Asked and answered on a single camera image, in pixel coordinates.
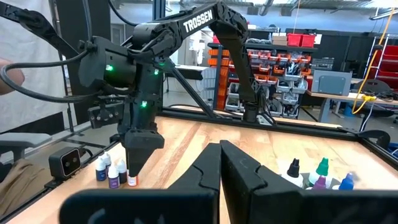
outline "small bottle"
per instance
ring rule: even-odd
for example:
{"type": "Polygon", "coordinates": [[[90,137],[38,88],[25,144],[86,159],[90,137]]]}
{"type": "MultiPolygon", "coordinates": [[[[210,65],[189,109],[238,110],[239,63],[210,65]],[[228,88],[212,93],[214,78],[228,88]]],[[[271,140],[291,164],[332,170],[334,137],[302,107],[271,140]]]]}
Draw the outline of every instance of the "small bottle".
{"type": "Polygon", "coordinates": [[[97,181],[106,180],[106,166],[101,157],[99,157],[96,161],[95,176],[97,177],[97,181]]]}
{"type": "Polygon", "coordinates": [[[120,186],[119,172],[115,166],[109,167],[108,179],[109,179],[109,188],[110,189],[118,189],[119,188],[119,186],[120,186]]]}
{"type": "Polygon", "coordinates": [[[326,177],[320,176],[312,187],[312,190],[323,190],[326,189],[326,177]]]}
{"type": "Polygon", "coordinates": [[[119,172],[119,183],[124,184],[127,182],[127,167],[124,160],[119,160],[117,164],[118,172],[119,172]]]}
{"type": "Polygon", "coordinates": [[[346,178],[341,181],[340,185],[336,185],[332,187],[333,190],[353,190],[354,189],[354,180],[352,174],[347,174],[346,178]]]}
{"type": "Polygon", "coordinates": [[[285,174],[282,174],[282,177],[289,182],[295,184],[298,187],[303,187],[303,176],[300,174],[300,165],[298,159],[293,159],[293,162],[290,164],[289,169],[285,174]]]}
{"type": "Polygon", "coordinates": [[[329,160],[328,158],[323,158],[321,163],[319,163],[318,168],[315,172],[311,172],[308,177],[308,185],[313,187],[315,182],[319,179],[319,176],[324,176],[326,178],[326,188],[330,188],[332,177],[328,176],[329,170],[329,160]]]}
{"type": "Polygon", "coordinates": [[[127,184],[130,187],[135,187],[138,185],[138,176],[137,177],[130,177],[130,175],[127,175],[127,184]]]}
{"type": "Polygon", "coordinates": [[[106,171],[108,172],[109,171],[109,167],[112,164],[111,156],[109,155],[108,152],[105,152],[101,157],[102,157],[102,160],[104,160],[104,162],[105,162],[106,171]]]}

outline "workbench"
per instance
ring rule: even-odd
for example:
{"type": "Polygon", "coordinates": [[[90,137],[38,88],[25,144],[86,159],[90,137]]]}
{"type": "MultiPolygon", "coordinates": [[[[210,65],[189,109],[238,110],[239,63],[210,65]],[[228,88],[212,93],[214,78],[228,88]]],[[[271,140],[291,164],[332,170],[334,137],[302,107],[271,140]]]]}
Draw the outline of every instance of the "workbench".
{"type": "MultiPolygon", "coordinates": [[[[356,98],[357,93],[349,93],[348,96],[339,96],[339,95],[332,95],[332,94],[324,94],[324,93],[313,93],[310,90],[307,90],[307,94],[314,97],[324,98],[323,103],[321,105],[321,111],[319,114],[318,122],[327,123],[328,122],[328,113],[330,109],[330,101],[337,100],[342,102],[353,102],[356,98]]],[[[359,94],[357,102],[362,103],[363,94],[359,94]]],[[[398,101],[394,100],[391,102],[376,99],[374,101],[367,102],[368,104],[375,103],[377,105],[386,105],[386,106],[398,106],[398,101]]]]}
{"type": "MultiPolygon", "coordinates": [[[[225,139],[276,173],[285,172],[293,158],[300,159],[301,172],[311,172],[322,157],[327,157],[330,175],[341,180],[352,172],[355,189],[398,189],[398,171],[358,142],[165,117],[157,117],[156,122],[165,146],[146,162],[138,176],[139,185],[135,188],[123,185],[123,188],[165,189],[188,169],[209,142],[225,139]]],[[[322,125],[310,121],[305,124],[322,125]]],[[[125,159],[125,150],[120,144],[108,152],[112,162],[125,159]]],[[[66,198],[80,190],[95,188],[108,188],[108,181],[96,181],[95,163],[91,163],[9,223],[57,223],[58,211],[66,198]]],[[[229,223],[222,190],[220,197],[220,223],[229,223]]]]}

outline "black bottle cap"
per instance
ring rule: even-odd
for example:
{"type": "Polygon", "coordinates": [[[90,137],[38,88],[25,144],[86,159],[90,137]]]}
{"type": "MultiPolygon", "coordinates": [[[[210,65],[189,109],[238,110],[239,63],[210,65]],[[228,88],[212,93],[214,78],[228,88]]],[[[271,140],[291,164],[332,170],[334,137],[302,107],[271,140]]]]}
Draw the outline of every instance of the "black bottle cap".
{"type": "Polygon", "coordinates": [[[287,175],[291,177],[299,177],[299,170],[300,170],[299,162],[300,160],[296,158],[293,159],[293,162],[290,164],[290,167],[287,170],[287,175]]]}

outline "green bottle cap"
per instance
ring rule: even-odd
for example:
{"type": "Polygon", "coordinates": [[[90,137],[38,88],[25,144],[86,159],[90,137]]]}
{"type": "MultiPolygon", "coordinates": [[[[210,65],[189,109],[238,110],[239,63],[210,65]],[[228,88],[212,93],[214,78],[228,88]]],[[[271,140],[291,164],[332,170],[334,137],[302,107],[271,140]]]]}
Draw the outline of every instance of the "green bottle cap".
{"type": "Polygon", "coordinates": [[[329,160],[328,158],[323,158],[321,163],[319,163],[318,168],[317,168],[317,174],[322,175],[322,176],[327,176],[328,175],[328,169],[329,169],[329,160]]]}

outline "brown cloth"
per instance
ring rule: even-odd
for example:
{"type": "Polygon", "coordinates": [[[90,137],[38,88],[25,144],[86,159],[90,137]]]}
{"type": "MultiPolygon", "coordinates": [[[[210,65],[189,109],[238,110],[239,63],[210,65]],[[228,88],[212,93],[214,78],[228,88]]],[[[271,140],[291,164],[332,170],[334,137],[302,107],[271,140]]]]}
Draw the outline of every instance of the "brown cloth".
{"type": "Polygon", "coordinates": [[[0,183],[0,216],[18,208],[51,180],[50,170],[19,159],[0,183]]]}

